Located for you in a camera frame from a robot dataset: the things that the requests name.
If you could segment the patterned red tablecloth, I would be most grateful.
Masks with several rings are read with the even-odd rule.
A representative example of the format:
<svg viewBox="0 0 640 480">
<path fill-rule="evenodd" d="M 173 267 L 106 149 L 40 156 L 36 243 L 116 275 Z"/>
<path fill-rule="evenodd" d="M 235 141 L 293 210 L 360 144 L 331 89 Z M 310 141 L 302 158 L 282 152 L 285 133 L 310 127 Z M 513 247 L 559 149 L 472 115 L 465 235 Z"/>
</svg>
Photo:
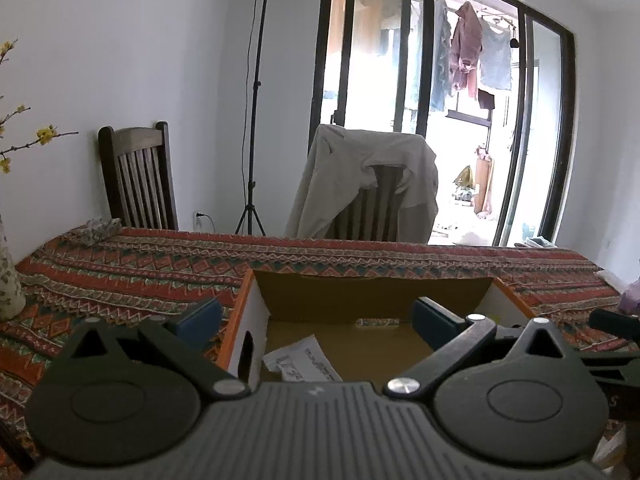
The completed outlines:
<svg viewBox="0 0 640 480">
<path fill-rule="evenodd" d="M 86 318 L 134 327 L 216 299 L 217 333 L 201 354 L 216 363 L 248 271 L 338 278 L 500 278 L 582 352 L 619 351 L 625 339 L 588 325 L 615 312 L 614 289 L 594 263 L 567 249 L 279 240 L 124 229 L 85 247 L 66 235 L 17 267 L 27 306 L 1 326 L 1 444 L 29 479 L 601 479 L 586 458 L 489 463 L 450 440 L 419 403 L 373 382 L 260 380 L 248 396 L 209 405 L 173 448 L 124 466 L 73 466 L 40 454 L 26 424 L 36 385 Z M 439 347 L 444 330 L 428 322 Z"/>
</svg>

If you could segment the floral ceramic vase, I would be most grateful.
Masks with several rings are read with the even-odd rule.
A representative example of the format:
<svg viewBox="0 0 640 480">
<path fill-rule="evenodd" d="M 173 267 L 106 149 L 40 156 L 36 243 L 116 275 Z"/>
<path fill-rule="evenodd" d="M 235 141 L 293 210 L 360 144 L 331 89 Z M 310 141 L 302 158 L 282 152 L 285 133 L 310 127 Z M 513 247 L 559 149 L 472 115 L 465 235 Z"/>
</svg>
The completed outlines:
<svg viewBox="0 0 640 480">
<path fill-rule="evenodd" d="M 20 276 L 9 251 L 3 222 L 0 221 L 0 318 L 2 321 L 15 318 L 25 306 L 26 297 Z"/>
</svg>

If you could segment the folded floral cloth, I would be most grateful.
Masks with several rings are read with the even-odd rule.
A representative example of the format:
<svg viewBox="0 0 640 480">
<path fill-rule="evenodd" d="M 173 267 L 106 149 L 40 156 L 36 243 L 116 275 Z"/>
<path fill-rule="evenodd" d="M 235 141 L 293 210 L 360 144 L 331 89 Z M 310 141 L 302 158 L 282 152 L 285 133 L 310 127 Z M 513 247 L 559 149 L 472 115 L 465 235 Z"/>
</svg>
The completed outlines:
<svg viewBox="0 0 640 480">
<path fill-rule="evenodd" d="M 67 233 L 66 238 L 75 244 L 91 247 L 122 232 L 122 220 L 91 219 Z"/>
</svg>

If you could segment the cardboard box orange outside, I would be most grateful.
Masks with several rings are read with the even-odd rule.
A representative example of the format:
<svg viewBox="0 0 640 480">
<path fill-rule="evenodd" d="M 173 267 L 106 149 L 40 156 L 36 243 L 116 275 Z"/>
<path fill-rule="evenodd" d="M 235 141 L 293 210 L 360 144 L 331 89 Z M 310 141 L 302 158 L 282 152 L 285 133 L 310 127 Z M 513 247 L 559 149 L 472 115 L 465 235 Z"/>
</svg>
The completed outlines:
<svg viewBox="0 0 640 480">
<path fill-rule="evenodd" d="M 434 351 L 412 327 L 426 297 L 454 314 L 483 313 L 503 326 L 524 325 L 532 309 L 500 278 L 338 278 L 248 271 L 216 359 L 255 387 L 276 380 L 265 354 L 316 337 L 346 382 L 382 385 Z"/>
</svg>

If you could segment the white paper receipt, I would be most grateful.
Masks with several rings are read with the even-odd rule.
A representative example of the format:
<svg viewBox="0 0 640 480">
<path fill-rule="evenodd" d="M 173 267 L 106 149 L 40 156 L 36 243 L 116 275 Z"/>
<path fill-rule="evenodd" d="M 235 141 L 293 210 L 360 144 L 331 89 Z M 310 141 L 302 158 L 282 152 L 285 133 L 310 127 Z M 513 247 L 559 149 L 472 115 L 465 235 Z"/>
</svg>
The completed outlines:
<svg viewBox="0 0 640 480">
<path fill-rule="evenodd" d="M 267 353 L 262 362 L 284 382 L 342 381 L 314 335 Z"/>
</svg>

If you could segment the chair with grey jacket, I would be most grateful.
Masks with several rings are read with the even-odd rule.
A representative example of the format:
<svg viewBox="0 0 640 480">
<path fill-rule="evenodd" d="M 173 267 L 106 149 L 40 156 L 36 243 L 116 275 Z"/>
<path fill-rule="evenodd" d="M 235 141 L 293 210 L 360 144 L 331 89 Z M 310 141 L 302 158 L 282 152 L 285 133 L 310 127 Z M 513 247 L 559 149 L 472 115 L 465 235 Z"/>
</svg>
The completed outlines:
<svg viewBox="0 0 640 480">
<path fill-rule="evenodd" d="M 375 166 L 375 186 L 360 188 L 356 198 L 332 221 L 328 240 L 373 240 L 396 242 L 398 212 L 402 193 L 396 186 L 402 177 L 400 167 Z"/>
</svg>

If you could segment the dark wooden chair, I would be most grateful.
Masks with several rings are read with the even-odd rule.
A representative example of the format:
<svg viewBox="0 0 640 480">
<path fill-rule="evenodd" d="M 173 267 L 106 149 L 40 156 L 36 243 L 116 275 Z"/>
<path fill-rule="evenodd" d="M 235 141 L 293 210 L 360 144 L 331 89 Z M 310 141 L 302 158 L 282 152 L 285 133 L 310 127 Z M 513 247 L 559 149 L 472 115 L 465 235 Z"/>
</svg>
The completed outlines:
<svg viewBox="0 0 640 480">
<path fill-rule="evenodd" d="M 178 229 L 167 122 L 98 131 L 111 216 L 136 229 Z"/>
</svg>

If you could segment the yellow flower branches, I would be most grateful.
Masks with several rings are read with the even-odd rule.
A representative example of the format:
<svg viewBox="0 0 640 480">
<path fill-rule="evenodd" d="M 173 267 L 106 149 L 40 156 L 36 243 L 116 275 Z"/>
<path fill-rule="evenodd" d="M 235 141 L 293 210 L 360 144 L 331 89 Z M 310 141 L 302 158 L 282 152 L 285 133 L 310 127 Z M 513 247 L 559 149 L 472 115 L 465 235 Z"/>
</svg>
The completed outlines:
<svg viewBox="0 0 640 480">
<path fill-rule="evenodd" d="M 19 152 L 30 151 L 38 146 L 47 146 L 52 142 L 67 138 L 68 136 L 78 136 L 78 131 L 61 131 L 53 124 L 40 125 L 28 138 L 15 140 L 8 138 L 10 128 L 14 122 L 20 120 L 22 116 L 29 113 L 32 108 L 20 103 L 17 106 L 2 110 L 1 112 L 1 173 L 9 174 L 12 170 L 12 157 Z"/>
</svg>

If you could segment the grey hanging shirt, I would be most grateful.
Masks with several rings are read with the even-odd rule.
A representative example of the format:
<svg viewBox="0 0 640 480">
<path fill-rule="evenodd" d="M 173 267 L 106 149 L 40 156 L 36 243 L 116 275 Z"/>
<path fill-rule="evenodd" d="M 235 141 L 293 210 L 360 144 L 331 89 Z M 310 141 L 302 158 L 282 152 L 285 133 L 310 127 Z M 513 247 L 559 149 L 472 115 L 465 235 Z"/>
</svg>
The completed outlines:
<svg viewBox="0 0 640 480">
<path fill-rule="evenodd" d="M 480 52 L 480 84 L 497 91 L 512 89 L 511 35 L 495 32 L 488 22 L 482 24 L 482 52 Z"/>
</svg>

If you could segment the dark red hanging shirt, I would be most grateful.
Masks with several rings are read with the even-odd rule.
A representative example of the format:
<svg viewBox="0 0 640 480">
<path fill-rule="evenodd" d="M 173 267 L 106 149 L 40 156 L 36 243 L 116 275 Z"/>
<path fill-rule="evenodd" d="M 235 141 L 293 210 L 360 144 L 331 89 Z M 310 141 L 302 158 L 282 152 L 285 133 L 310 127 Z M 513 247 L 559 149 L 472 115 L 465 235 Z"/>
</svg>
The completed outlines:
<svg viewBox="0 0 640 480">
<path fill-rule="evenodd" d="M 483 51 L 483 26 L 472 3 L 465 1 L 456 11 L 458 17 L 449 50 L 449 78 L 454 90 L 468 90 L 477 99 L 477 70 Z"/>
</svg>

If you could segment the tripod lamp stand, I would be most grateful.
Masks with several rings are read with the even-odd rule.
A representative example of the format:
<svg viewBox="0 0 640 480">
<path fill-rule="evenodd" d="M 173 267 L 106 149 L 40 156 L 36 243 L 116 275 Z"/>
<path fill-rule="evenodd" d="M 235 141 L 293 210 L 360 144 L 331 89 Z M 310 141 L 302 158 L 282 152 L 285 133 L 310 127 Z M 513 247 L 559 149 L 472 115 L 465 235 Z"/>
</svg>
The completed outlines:
<svg viewBox="0 0 640 480">
<path fill-rule="evenodd" d="M 259 91 L 262 88 L 262 49 L 269 0 L 253 0 L 250 36 L 245 55 L 245 102 L 241 141 L 241 178 L 243 182 L 243 210 L 235 228 L 236 234 L 246 232 L 265 236 L 266 231 L 255 204 L 255 156 Z"/>
</svg>

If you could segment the wall power outlet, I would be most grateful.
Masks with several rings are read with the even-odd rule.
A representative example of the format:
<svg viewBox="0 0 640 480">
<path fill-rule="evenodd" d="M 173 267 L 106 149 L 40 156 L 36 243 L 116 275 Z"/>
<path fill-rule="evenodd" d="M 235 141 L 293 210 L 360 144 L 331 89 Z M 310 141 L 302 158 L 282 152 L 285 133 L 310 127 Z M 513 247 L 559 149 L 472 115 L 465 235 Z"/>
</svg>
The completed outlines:
<svg viewBox="0 0 640 480">
<path fill-rule="evenodd" d="M 201 211 L 195 211 L 193 214 L 193 229 L 194 231 L 201 231 L 202 229 L 202 220 L 204 218 L 204 214 Z"/>
</svg>

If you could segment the black sliding door frame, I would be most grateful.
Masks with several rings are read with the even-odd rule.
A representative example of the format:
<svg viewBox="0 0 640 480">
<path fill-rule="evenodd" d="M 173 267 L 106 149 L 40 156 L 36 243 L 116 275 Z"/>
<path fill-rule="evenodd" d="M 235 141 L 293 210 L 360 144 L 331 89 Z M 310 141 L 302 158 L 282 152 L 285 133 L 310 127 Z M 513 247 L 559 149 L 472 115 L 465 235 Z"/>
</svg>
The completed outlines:
<svg viewBox="0 0 640 480">
<path fill-rule="evenodd" d="M 512 89 L 454 90 L 465 1 L 511 35 Z M 413 133 L 436 154 L 436 245 L 551 244 L 570 162 L 575 40 L 518 0 L 320 0 L 313 126 Z"/>
</svg>

